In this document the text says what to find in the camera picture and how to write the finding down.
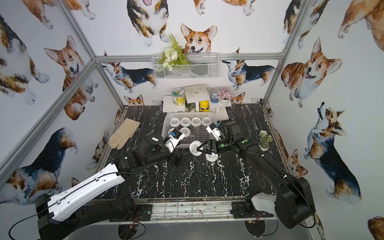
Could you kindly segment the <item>yogurt cup back row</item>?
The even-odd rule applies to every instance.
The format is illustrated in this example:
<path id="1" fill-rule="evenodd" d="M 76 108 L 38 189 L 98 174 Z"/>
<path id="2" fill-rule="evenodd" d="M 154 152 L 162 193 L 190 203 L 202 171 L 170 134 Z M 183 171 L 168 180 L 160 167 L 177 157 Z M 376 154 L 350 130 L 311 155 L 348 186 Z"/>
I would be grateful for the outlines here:
<path id="1" fill-rule="evenodd" d="M 198 129 L 202 125 L 202 120 L 200 118 L 193 118 L 191 120 L 191 125 L 195 128 Z"/>
<path id="2" fill-rule="evenodd" d="M 180 119 L 178 119 L 178 118 L 172 118 L 172 119 L 170 120 L 170 126 L 171 126 L 172 128 L 178 128 L 178 127 L 180 126 L 180 124 L 181 124 L 181 121 L 180 121 Z"/>
<path id="3" fill-rule="evenodd" d="M 200 141 L 193 141 L 189 146 L 190 153 L 196 157 L 200 156 L 202 154 L 200 148 L 201 145 L 202 143 Z"/>
<path id="4" fill-rule="evenodd" d="M 187 128 L 187 127 L 181 128 L 180 132 L 182 134 L 184 134 L 184 139 L 187 139 L 190 136 L 190 134 L 191 134 L 191 130 L 189 128 Z"/>

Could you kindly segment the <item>white plastic perforated basket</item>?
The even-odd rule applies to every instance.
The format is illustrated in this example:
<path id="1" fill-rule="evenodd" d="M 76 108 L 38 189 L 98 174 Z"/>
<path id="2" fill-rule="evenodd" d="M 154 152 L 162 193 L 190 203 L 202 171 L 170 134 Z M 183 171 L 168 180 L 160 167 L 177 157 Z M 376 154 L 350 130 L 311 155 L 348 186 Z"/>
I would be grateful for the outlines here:
<path id="1" fill-rule="evenodd" d="M 216 120 L 216 117 L 214 117 L 214 114 L 213 113 L 210 113 L 210 112 L 205 112 L 205 113 L 202 113 L 202 112 L 192 112 L 192 113 L 167 113 L 166 117 L 165 117 L 165 120 L 164 120 L 164 124 L 163 124 L 163 129 L 162 129 L 162 133 L 161 133 L 161 136 L 165 139 L 168 135 L 168 131 L 172 128 L 170 126 L 170 120 L 172 118 L 178 118 L 178 119 L 182 119 L 182 118 L 189 118 L 189 119 L 193 119 L 193 118 L 200 118 L 201 120 L 205 117 L 209 117 L 212 119 L 213 123 L 216 124 L 218 121 Z M 204 127 L 203 125 L 201 125 L 198 129 L 195 129 L 192 125 L 190 127 L 188 127 L 190 130 L 191 130 L 191 134 L 190 136 L 187 138 L 187 139 L 183 139 L 179 142 L 177 148 L 188 148 L 189 145 L 193 142 L 193 141 L 200 141 L 201 143 L 204 143 L 205 141 L 207 140 L 215 140 L 215 137 L 208 133 L 208 131 L 206 130 L 206 127 Z"/>

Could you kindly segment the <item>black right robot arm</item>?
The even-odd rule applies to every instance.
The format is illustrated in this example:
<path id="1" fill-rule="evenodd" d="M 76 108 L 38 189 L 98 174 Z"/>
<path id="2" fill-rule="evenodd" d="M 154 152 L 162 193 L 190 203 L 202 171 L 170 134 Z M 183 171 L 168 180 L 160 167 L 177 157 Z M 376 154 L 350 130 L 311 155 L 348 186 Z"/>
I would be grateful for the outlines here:
<path id="1" fill-rule="evenodd" d="M 234 152 L 261 173 L 273 188 L 272 195 L 257 193 L 251 197 L 253 210 L 276 216 L 288 229 L 315 215 L 309 182 L 303 177 L 297 179 L 266 156 L 256 141 L 244 137 L 237 122 L 223 126 L 211 124 L 206 130 L 214 139 L 201 144 L 198 152 L 208 155 Z"/>

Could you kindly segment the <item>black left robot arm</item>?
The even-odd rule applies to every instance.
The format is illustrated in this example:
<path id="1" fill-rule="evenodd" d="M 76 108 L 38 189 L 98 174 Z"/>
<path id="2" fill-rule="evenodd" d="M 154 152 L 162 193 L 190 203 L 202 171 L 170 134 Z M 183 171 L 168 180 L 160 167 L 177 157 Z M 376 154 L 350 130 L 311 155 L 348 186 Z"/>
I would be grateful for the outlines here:
<path id="1" fill-rule="evenodd" d="M 102 170 L 61 194 L 38 197 L 39 234 L 42 240 L 63 240 L 72 232 L 104 220 L 134 220 L 138 207 L 131 197 L 90 202 L 110 188 L 125 182 L 134 169 L 171 159 L 178 141 L 168 136 L 149 136 L 128 151 L 126 157 L 106 165 Z"/>

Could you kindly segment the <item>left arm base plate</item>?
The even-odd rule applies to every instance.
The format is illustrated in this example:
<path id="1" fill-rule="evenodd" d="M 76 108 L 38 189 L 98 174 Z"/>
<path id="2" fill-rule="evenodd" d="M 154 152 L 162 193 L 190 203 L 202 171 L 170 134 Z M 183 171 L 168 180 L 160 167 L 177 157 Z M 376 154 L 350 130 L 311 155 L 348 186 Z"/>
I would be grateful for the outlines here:
<path id="1" fill-rule="evenodd" d="M 109 222 L 149 222 L 151 220 L 153 205 L 137 205 L 134 209 L 129 210 L 122 218 L 109 219 Z"/>

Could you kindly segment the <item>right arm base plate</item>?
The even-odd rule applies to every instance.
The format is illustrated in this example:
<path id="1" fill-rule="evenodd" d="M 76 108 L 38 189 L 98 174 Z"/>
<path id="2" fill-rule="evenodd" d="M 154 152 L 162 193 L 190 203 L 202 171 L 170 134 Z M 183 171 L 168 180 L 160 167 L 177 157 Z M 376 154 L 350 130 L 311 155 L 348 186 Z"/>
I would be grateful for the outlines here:
<path id="1" fill-rule="evenodd" d="M 274 215 L 267 212 L 257 211 L 249 201 L 244 202 L 232 202 L 232 209 L 230 213 L 235 219 L 247 219 L 247 218 L 273 218 Z"/>

